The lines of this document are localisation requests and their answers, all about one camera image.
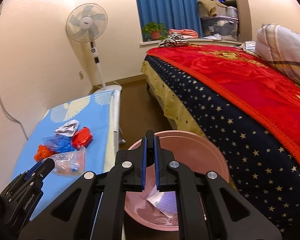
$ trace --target silver screw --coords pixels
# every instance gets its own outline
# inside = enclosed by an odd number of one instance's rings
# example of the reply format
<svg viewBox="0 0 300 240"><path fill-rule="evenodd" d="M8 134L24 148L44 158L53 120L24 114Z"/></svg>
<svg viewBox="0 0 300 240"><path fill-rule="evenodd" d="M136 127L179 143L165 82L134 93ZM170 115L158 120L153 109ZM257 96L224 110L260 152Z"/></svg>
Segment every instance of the silver screw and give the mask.
<svg viewBox="0 0 300 240"><path fill-rule="evenodd" d="M130 168L131 166L132 166L131 162L123 162L122 163L122 167L124 167L124 168Z"/></svg>
<svg viewBox="0 0 300 240"><path fill-rule="evenodd" d="M208 178L209 179L216 179L218 177L218 174L216 174L214 171L208 172Z"/></svg>
<svg viewBox="0 0 300 240"><path fill-rule="evenodd" d="M180 163L176 162L176 161L172 161L169 163L169 166L172 168L177 168L180 166Z"/></svg>
<svg viewBox="0 0 300 240"><path fill-rule="evenodd" d="M84 174L85 179L92 179L93 177L94 177L94 174L91 171L88 171Z"/></svg>

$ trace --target fan blade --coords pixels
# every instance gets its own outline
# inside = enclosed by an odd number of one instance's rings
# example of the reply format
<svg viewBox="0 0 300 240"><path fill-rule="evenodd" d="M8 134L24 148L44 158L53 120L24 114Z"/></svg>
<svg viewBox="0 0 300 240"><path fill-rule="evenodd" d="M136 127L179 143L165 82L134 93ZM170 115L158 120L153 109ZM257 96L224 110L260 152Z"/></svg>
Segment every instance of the fan blade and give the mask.
<svg viewBox="0 0 300 240"><path fill-rule="evenodd" d="M97 14L91 15L91 18L92 18L93 20L101 20L101 21L105 21L105 20L106 20L106 15L103 14L103 13L97 13Z"/></svg>
<svg viewBox="0 0 300 240"><path fill-rule="evenodd" d="M89 15L89 11L93 8L92 5L88 5L83 9L82 18L87 17Z"/></svg>
<svg viewBox="0 0 300 240"><path fill-rule="evenodd" d="M86 32L87 32L87 30L82 30L81 29L77 33L73 34L73 37L76 38L76 39L78 39L78 38L82 37Z"/></svg>
<svg viewBox="0 0 300 240"><path fill-rule="evenodd" d="M80 26L80 21L73 15L70 18L70 23L74 26Z"/></svg>
<svg viewBox="0 0 300 240"><path fill-rule="evenodd" d="M89 30L89 37L94 40L95 37L98 36L98 34L99 34L98 26L95 24L92 24L90 27L90 30Z"/></svg>

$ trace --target baseboard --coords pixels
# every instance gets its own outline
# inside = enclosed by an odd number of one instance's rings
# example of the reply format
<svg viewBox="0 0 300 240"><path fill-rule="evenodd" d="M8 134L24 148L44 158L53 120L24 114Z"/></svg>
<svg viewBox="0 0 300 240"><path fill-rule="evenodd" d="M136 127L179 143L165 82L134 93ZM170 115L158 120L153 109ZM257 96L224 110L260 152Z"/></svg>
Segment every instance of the baseboard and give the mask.
<svg viewBox="0 0 300 240"><path fill-rule="evenodd" d="M140 75L136 75L136 76L132 76L132 77L127 77L127 78L121 78L121 79L117 79L114 81L109 81L106 82L106 86L110 86L110 85L124 85L130 82L135 82L135 81L139 81L139 80L143 80L146 79L146 75L144 74L140 74ZM93 86L92 90L90 91L90 93L92 94L93 92L97 91L100 87L102 87L101 84L97 85L97 86Z"/></svg>

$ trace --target window sill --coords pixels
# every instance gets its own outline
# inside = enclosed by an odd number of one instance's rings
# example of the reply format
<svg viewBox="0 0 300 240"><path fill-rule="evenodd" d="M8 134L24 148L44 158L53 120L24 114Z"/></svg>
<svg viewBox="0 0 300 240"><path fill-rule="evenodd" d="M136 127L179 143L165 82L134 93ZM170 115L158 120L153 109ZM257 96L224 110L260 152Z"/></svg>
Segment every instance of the window sill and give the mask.
<svg viewBox="0 0 300 240"><path fill-rule="evenodd" d="M196 42L202 42L202 44L205 44L207 41L209 42L209 44L211 42L216 42L216 43L231 43L233 45L241 45L241 42L237 42L237 41L224 41L224 40L212 40L212 39L187 39L187 41L191 42L191 41L196 41ZM144 42L140 42L140 46L145 46L145 45L151 45L151 44L158 44L161 41L144 41Z"/></svg>

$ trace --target blue curtain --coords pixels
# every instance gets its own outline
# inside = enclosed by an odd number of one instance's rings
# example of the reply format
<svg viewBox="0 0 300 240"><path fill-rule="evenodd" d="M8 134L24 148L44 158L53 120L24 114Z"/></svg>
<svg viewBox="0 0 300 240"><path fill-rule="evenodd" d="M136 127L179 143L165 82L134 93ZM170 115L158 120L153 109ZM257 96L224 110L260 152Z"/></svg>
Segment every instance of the blue curtain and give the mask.
<svg viewBox="0 0 300 240"><path fill-rule="evenodd" d="M167 29L191 29L202 36L197 0L137 0L140 24L164 23Z"/></svg>

